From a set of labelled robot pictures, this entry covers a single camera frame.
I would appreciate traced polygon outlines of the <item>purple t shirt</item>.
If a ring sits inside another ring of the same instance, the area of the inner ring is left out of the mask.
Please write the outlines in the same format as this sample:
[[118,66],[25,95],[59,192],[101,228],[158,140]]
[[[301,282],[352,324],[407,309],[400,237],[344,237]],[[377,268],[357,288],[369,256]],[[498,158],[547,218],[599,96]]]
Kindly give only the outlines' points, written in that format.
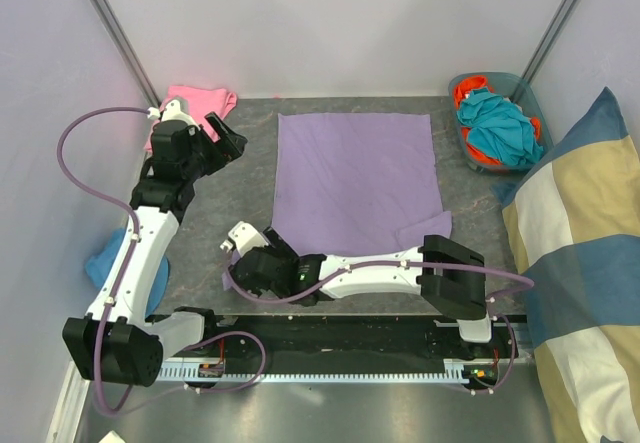
[[271,227],[300,255],[388,254],[449,236],[430,118],[280,116]]

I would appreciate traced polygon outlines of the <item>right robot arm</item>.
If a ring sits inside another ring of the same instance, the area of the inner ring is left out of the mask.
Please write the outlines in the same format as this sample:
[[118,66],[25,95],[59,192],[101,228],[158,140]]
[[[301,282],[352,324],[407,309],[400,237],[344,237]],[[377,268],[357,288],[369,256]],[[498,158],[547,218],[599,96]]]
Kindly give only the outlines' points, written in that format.
[[276,304],[313,306],[364,294],[419,296],[457,322],[465,354],[481,356],[494,344],[484,257],[449,238],[427,235],[419,246],[380,255],[300,255],[275,230],[240,222],[221,249],[232,255],[228,274],[246,299],[271,293]]

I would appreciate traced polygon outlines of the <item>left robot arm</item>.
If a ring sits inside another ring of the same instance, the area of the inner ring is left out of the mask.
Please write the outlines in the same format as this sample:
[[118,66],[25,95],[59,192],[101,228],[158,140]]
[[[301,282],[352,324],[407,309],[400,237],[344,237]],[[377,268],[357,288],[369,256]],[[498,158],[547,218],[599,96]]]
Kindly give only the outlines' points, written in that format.
[[187,348],[208,356],[219,345],[213,311],[179,307],[149,320],[147,304],[195,182],[238,159],[247,140],[214,112],[205,120],[216,139],[182,111],[164,110],[158,119],[151,155],[121,206],[129,222],[109,275],[86,314],[68,318],[62,331],[77,370],[89,381],[149,387],[166,359]]

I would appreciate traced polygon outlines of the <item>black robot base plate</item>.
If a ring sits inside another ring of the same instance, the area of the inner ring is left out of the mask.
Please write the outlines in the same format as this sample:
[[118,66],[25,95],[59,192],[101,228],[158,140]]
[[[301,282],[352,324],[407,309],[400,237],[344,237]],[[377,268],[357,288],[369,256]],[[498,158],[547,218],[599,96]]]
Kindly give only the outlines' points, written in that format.
[[441,373],[446,359],[473,365],[518,354],[504,323],[487,343],[468,343],[444,317],[243,315],[217,332],[245,331],[266,350],[266,375]]

